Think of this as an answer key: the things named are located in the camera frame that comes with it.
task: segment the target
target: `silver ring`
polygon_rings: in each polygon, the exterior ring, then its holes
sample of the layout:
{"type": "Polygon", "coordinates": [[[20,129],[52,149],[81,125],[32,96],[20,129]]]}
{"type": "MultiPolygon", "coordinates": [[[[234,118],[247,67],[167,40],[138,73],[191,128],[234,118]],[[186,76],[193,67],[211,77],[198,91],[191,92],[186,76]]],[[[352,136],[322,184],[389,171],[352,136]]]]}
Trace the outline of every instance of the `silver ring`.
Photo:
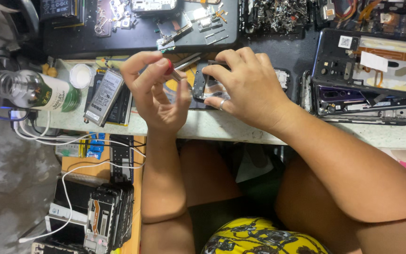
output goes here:
{"type": "Polygon", "coordinates": [[[223,106],[223,102],[225,102],[225,101],[226,101],[226,99],[223,99],[223,100],[220,102],[219,109],[220,109],[221,111],[223,111],[222,106],[223,106]]]}

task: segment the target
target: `plastic bottle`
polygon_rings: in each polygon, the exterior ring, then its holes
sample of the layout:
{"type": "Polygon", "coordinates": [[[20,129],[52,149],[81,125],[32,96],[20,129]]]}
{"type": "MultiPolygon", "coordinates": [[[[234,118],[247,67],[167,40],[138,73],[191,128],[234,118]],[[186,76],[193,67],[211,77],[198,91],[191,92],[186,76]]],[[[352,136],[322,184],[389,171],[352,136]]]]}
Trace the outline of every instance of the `plastic bottle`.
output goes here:
{"type": "Polygon", "coordinates": [[[70,83],[30,70],[0,71],[0,97],[18,107],[59,112],[81,103],[81,91],[70,83]]]}

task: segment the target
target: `blue package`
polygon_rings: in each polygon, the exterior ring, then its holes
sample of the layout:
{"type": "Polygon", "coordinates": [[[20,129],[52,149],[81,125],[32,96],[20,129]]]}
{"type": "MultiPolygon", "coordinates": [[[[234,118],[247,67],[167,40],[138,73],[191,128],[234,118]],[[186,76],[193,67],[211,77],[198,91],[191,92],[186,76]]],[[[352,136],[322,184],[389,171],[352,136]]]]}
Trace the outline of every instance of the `blue package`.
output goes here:
{"type": "MultiPolygon", "coordinates": [[[[98,139],[104,139],[105,136],[106,135],[104,133],[98,133],[98,139]]],[[[96,134],[92,134],[91,137],[93,139],[97,139],[96,134]]],[[[104,141],[91,140],[90,144],[89,149],[87,149],[86,157],[95,157],[97,159],[101,159],[101,153],[104,151],[104,146],[93,146],[92,144],[104,145],[104,141]]]]}

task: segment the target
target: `white container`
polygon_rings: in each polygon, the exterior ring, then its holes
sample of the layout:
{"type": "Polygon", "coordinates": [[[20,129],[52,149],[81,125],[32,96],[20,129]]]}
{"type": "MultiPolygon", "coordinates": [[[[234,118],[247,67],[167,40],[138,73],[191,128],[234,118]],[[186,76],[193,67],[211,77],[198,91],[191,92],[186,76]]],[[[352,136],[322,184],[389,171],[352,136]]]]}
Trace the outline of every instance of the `white container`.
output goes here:
{"type": "Polygon", "coordinates": [[[77,64],[70,71],[70,83],[75,88],[84,89],[93,84],[97,72],[85,64],[77,64]]]}

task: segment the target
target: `thigh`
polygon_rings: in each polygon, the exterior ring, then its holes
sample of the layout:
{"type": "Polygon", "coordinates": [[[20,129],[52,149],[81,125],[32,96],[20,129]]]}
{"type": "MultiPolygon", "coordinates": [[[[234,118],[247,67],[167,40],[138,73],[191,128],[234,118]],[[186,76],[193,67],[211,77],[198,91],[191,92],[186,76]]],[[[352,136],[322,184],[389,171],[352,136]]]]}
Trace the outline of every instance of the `thigh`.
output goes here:
{"type": "Polygon", "coordinates": [[[242,196],[222,157],[209,143],[188,141],[180,161],[188,207],[242,196]]]}
{"type": "Polygon", "coordinates": [[[345,215],[302,158],[292,160],[278,191],[275,211],[291,231],[306,233],[336,254],[360,254],[359,223],[345,215]]]}

